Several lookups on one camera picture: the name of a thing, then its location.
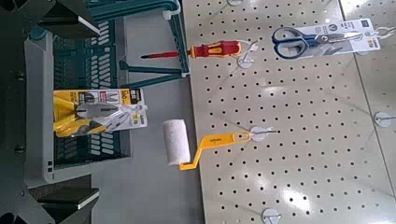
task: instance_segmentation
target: pegboard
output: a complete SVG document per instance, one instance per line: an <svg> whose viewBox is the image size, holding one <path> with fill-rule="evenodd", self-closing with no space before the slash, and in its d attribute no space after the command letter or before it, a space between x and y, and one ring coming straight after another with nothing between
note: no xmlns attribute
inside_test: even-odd
<svg viewBox="0 0 396 224"><path fill-rule="evenodd" d="M200 161L206 223L376 223L395 201L352 55L285 61L271 35L281 26L340 21L337 1L184 3L188 45L259 39L249 69L236 59L191 61L197 141L273 127L260 143L205 151Z"/></svg>
<svg viewBox="0 0 396 224"><path fill-rule="evenodd" d="M343 10L346 19L370 18L376 27L396 26L396 2L365 1L356 4L353 1L343 0ZM396 35L380 40L381 50L370 52L366 56L357 56L361 72L361 79L366 90L372 113L386 112L396 115ZM396 157L394 154L396 120L388 128L376 127L385 161L388 166L393 188L396 184Z"/></svg>

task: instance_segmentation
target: paint roller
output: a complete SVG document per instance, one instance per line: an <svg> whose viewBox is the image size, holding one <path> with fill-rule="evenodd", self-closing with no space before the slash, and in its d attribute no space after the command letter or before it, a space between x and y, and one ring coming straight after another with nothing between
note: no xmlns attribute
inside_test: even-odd
<svg viewBox="0 0 396 224"><path fill-rule="evenodd" d="M277 133L277 131L272 131L272 128L253 127L250 132L206 135L198 146L193 162L190 163L190 148L184 120L171 119L163 123L163 136L168 164L179 165L179 169L182 171L195 169L204 149L225 147L250 140L260 142L264 140L268 133Z"/></svg>

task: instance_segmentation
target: red and yellow screwdriver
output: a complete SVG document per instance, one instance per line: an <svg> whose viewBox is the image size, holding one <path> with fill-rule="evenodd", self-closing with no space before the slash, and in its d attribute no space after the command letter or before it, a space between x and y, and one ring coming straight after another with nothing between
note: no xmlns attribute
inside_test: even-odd
<svg viewBox="0 0 396 224"><path fill-rule="evenodd" d="M237 40L228 41L221 40L211 45L202 45L201 47L191 46L187 50L187 54L193 59L196 58L207 58L207 57L218 57L225 58L240 54L242 51L241 43ZM179 53L177 51L164 52L164 53L154 53L149 55L144 55L142 59L154 59L154 58L173 58L178 57Z"/></svg>

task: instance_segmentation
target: wire basket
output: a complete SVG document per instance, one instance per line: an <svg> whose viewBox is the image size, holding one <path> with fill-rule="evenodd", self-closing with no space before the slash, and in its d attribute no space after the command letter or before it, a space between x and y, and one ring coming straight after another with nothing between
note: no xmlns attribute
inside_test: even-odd
<svg viewBox="0 0 396 224"><path fill-rule="evenodd" d="M103 2L92 2L90 7ZM86 90L117 88L114 21L99 23L99 37L71 40L55 37L54 89ZM55 168L123 158L120 133L58 138L54 135Z"/></svg>

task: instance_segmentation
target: green metal rack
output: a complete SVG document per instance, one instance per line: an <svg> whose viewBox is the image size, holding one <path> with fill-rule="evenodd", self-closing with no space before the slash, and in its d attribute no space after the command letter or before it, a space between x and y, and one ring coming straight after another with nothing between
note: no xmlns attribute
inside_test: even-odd
<svg viewBox="0 0 396 224"><path fill-rule="evenodd" d="M116 37L114 19L156 8L176 11L177 0L114 0L89 1L92 16L99 22L99 37L71 40L54 37L54 89L114 89L117 83ZM169 21L172 34L180 53L180 69L139 67L141 72L188 74L186 37L179 14ZM158 81L135 83L142 87ZM92 161L103 161L125 157L120 150L120 133L101 133L89 136L57 138L54 135L54 162L56 167L79 165Z"/></svg>

